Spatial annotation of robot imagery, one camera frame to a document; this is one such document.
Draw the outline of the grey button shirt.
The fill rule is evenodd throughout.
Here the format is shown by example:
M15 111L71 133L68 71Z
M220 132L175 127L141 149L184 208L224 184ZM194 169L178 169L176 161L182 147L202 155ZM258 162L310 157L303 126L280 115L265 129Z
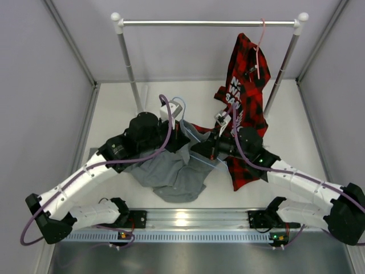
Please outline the grey button shirt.
M150 188L165 202L192 202L206 188L206 177L225 159L225 155L210 160L193 152L191 147L207 140L212 130L199 132L194 124L186 121L180 123L180 128L190 142L176 153L163 149L159 120L132 119L122 134L108 139L94 151L94 155L101 155L107 162L137 159L136 163L110 163L107 167L118 174L131 174L141 186Z

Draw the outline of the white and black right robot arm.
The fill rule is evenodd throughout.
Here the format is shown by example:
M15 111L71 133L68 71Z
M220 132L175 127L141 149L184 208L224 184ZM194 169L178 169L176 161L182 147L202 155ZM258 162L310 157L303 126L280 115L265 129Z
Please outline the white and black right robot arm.
M342 186L302 173L266 150L262 138L251 127L230 137L214 130L207 140L191 149L211 160L222 154L242 159L254 176L305 199L298 202L276 197L266 208L269 225L300 223L320 228L347 245L362 245L364 192L356 184Z

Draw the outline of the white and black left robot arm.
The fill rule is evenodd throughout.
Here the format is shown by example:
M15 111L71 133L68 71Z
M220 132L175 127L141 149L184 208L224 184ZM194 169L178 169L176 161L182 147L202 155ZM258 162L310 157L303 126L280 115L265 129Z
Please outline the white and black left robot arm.
M190 142L176 122L162 120L150 112L133 118L128 128L109 138L89 161L64 182L25 201L42 239L55 244L77 229L101 225L122 228L130 211L121 198L77 207L76 203L102 182L122 173L135 163L144 162L157 152L177 152Z

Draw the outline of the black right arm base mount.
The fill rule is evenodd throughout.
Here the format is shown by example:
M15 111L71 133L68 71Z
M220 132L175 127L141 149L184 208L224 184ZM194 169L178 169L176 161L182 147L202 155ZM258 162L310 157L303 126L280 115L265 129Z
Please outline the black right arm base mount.
M276 212L266 210L248 211L248 219L250 228L281 228L282 221Z

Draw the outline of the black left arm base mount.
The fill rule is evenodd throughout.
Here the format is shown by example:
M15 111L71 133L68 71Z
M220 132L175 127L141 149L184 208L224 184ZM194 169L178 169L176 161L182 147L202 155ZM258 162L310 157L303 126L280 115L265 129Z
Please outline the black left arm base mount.
M123 213L114 222L117 228L137 228L143 229L146 227L147 211L145 210L130 210L128 213Z

